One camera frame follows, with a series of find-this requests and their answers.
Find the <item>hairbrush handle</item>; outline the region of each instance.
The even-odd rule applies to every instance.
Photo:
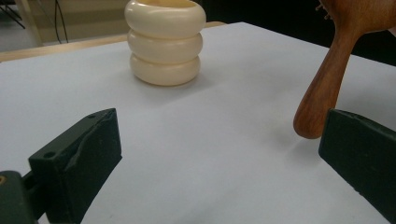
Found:
[[[300,136],[309,139],[321,137],[327,112],[337,103],[347,62],[359,37],[348,30],[335,31],[329,52],[294,116],[294,131]]]

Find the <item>white table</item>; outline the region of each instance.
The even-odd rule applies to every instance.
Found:
[[[246,23],[202,35],[199,76],[173,88],[134,77],[126,42],[0,63],[0,170],[26,174],[115,107],[123,159],[83,223],[388,223],[292,129],[327,49]],[[395,67],[352,56],[337,108],[396,129],[395,83]]]

